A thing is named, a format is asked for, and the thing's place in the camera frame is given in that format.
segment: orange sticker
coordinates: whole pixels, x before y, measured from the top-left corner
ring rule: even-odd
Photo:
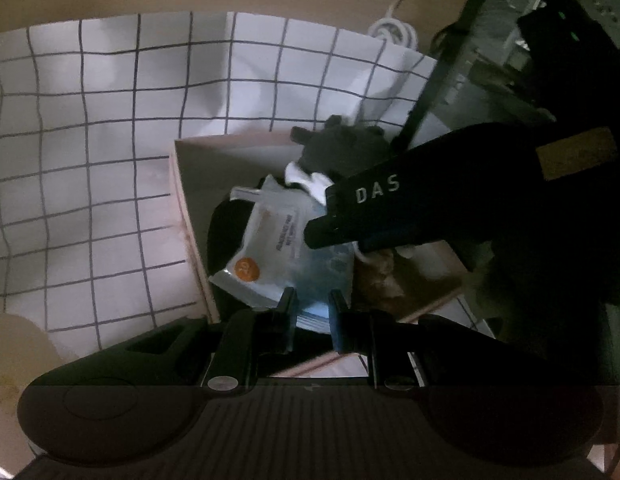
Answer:
[[[234,264],[234,274],[244,282],[255,282],[259,278],[261,271],[252,258],[241,258]]]

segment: cable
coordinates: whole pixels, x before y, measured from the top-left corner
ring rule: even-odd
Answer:
[[[394,11],[401,5],[402,1],[395,0],[387,10],[385,17],[373,23],[367,30],[367,34],[373,38],[380,38],[390,43],[417,50],[419,47],[417,31],[410,23],[402,22],[394,17]]]

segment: open box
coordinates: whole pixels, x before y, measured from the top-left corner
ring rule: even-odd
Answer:
[[[215,301],[208,282],[207,236],[214,209],[233,186],[254,187],[269,173],[282,176],[285,166],[300,158],[302,149],[289,139],[289,132],[255,131],[175,141],[170,158],[172,190],[187,234],[189,259],[199,277],[205,313],[211,322],[227,320],[231,315]],[[394,277],[404,296],[392,299],[390,310],[403,322],[415,321],[458,296],[461,277],[467,272],[445,242],[425,244],[411,259],[394,261]],[[338,358],[333,352],[322,352],[320,357],[295,366],[285,375],[322,367]]]

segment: plastic packaging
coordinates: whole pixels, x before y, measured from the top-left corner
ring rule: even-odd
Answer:
[[[325,208],[307,193],[282,187],[271,176],[261,189],[235,187],[231,200],[255,206],[240,250],[210,281],[252,308],[274,308],[287,286],[296,289],[301,312],[297,326],[329,333],[328,294],[337,288],[351,294],[351,244],[310,249],[303,229]]]

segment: checkered tablecloth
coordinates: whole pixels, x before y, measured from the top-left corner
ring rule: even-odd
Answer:
[[[171,227],[175,139],[400,125],[434,61],[273,16],[196,12],[0,34],[0,311],[84,356],[200,315]],[[429,118],[421,140],[445,133]]]

